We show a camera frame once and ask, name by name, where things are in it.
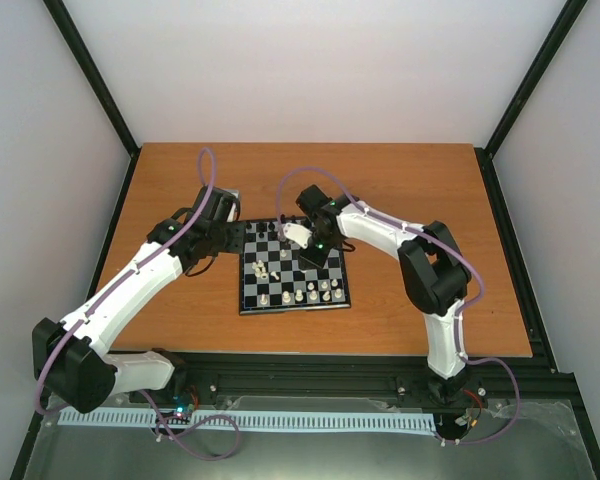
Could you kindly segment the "black and grey chessboard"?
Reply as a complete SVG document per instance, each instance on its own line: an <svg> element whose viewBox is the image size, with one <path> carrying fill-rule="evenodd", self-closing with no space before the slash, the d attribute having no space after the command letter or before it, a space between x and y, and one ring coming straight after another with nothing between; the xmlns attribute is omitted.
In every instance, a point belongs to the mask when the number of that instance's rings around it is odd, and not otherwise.
<svg viewBox="0 0 600 480"><path fill-rule="evenodd" d="M298 264L300 247L296 244L284 244L278 239L277 222L274 218L245 220L244 251L239 256L239 313L241 315L270 314L302 310L344 309L352 305L346 272L345 255L332 250L328 263L322 269L301 270ZM275 271L279 279L270 275ZM340 299L334 297L337 289L331 286L332 280L338 280L343 292ZM323 281L329 288L322 290ZM311 302L307 284L313 282L318 300ZM304 292L302 303L295 300L296 292ZM282 293L288 291L291 302L282 302ZM323 293L329 291L331 300L324 302ZM260 304L260 296L268 296L268 304Z"/></svg>

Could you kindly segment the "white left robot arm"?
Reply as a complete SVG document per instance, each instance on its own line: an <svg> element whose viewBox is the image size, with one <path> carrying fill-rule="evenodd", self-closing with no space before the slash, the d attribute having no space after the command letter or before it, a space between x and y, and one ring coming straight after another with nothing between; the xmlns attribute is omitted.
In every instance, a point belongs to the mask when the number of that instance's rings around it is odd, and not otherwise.
<svg viewBox="0 0 600 480"><path fill-rule="evenodd" d="M154 390L166 402L181 400L188 378L183 361L162 349L115 354L111 346L163 288L203 259L240 252L240 194L200 189L190 207L157 223L132 260L84 305L59 322L41 320L32 332L34 376L80 413L119 393Z"/></svg>

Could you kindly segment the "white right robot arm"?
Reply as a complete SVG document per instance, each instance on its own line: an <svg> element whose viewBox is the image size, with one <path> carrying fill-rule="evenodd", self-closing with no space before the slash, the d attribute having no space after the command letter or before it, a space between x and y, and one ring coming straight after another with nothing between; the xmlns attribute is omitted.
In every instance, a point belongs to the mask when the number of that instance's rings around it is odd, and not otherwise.
<svg viewBox="0 0 600 480"><path fill-rule="evenodd" d="M283 234L301 248L299 262L320 268L329 250L353 239L396 259L407 298L424 317L428 341L427 389L432 400L449 405L469 382L463 309L472 270L448 227L420 225L382 213L356 197L327 196L311 185L296 199L308 224L287 223Z"/></svg>

